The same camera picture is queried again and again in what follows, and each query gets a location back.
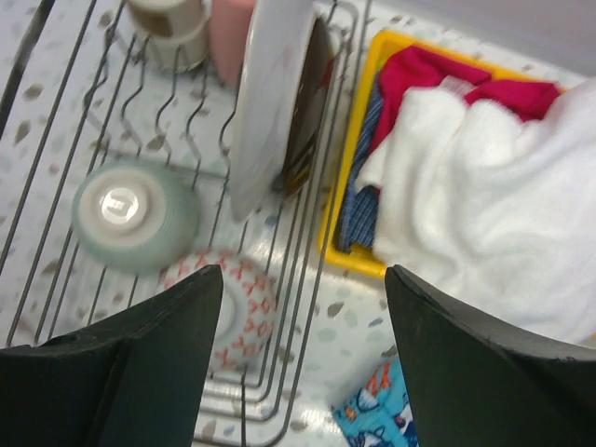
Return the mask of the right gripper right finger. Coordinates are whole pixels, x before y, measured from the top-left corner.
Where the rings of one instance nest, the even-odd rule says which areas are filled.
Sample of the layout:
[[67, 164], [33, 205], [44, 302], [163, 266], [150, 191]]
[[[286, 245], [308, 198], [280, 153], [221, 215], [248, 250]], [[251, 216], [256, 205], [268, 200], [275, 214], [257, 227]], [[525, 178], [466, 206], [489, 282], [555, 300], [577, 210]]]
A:
[[421, 445], [594, 445], [594, 350], [508, 324], [400, 265], [385, 288]]

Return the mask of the pink cup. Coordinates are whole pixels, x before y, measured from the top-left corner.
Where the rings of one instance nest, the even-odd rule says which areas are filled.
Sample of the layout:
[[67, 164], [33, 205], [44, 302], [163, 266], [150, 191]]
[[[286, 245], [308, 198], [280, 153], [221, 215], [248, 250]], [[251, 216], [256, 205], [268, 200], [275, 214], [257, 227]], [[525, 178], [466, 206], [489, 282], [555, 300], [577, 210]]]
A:
[[236, 88], [255, 7], [254, 0], [213, 0], [210, 54], [219, 78]]

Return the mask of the red and blue plate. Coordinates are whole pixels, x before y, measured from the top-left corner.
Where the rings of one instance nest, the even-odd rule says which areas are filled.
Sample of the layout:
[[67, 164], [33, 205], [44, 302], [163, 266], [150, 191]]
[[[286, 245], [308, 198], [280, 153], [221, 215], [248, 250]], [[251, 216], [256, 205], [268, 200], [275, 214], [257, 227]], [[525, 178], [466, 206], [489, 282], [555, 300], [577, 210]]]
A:
[[315, 24], [311, 1], [258, 1], [244, 53], [230, 152], [232, 217], [245, 220], [284, 166], [292, 114]]

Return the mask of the red bowl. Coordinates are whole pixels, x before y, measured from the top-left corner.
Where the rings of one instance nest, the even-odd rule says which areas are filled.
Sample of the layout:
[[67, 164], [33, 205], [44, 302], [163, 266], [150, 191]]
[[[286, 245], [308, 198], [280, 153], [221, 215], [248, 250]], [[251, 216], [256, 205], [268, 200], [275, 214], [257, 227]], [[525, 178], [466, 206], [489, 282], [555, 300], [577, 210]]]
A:
[[317, 18], [305, 55], [286, 159], [279, 176], [285, 196], [292, 196], [299, 191], [310, 175], [332, 81], [334, 59], [325, 20]]

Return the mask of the light blue bowl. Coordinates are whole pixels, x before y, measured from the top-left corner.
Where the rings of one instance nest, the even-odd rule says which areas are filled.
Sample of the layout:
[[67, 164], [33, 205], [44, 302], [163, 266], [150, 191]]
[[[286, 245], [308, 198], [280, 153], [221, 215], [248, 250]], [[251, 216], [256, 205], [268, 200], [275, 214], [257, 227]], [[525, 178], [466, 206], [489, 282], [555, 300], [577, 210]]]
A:
[[161, 270], [190, 251], [198, 196], [169, 169], [134, 159], [93, 170], [72, 202], [79, 244], [101, 264], [133, 275]]

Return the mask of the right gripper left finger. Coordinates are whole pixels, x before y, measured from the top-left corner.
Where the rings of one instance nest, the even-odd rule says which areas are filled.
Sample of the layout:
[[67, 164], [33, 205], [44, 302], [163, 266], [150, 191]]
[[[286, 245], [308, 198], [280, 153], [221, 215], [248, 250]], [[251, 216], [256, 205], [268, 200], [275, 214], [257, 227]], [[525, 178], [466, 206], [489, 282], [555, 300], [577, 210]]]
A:
[[223, 297], [209, 265], [43, 345], [1, 353], [5, 446], [188, 446]]

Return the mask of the blue patterned bowl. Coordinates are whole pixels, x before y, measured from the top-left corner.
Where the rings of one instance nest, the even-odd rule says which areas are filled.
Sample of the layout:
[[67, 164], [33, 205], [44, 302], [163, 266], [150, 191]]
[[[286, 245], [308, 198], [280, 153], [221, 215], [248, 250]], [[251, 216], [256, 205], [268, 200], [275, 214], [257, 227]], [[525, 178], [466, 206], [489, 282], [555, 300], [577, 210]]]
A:
[[260, 354], [275, 329], [274, 280], [252, 259], [227, 249], [191, 253], [163, 271], [161, 293], [202, 267], [215, 264], [223, 276], [223, 298], [210, 355], [209, 372], [244, 366]]

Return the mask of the wire dish rack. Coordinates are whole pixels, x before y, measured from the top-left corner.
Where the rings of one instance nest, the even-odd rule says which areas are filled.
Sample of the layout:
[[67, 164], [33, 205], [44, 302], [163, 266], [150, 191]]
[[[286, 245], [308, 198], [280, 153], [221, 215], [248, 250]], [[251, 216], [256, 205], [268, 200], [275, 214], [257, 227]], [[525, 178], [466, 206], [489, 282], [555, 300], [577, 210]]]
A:
[[320, 1], [336, 58], [317, 159], [297, 196], [266, 198], [232, 218], [229, 159], [235, 93], [210, 61], [176, 74], [145, 56], [121, 1], [1, 5], [1, 345], [40, 345], [128, 309], [154, 293], [94, 260], [71, 227], [75, 190], [110, 161], [167, 167], [198, 196], [195, 245], [251, 257], [273, 279], [278, 318], [250, 367], [209, 379], [198, 446], [339, 446], [327, 406], [304, 379], [323, 260], [318, 217], [345, 137], [359, 73], [366, 1]]

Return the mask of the metal cup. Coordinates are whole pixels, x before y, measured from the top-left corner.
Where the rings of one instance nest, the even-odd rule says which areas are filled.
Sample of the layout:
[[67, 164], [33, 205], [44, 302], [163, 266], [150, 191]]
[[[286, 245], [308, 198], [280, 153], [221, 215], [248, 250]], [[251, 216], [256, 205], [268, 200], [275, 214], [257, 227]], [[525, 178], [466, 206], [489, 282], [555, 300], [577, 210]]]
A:
[[208, 56], [208, 17], [199, 0], [126, 2], [130, 20], [146, 58], [160, 68], [180, 73]]

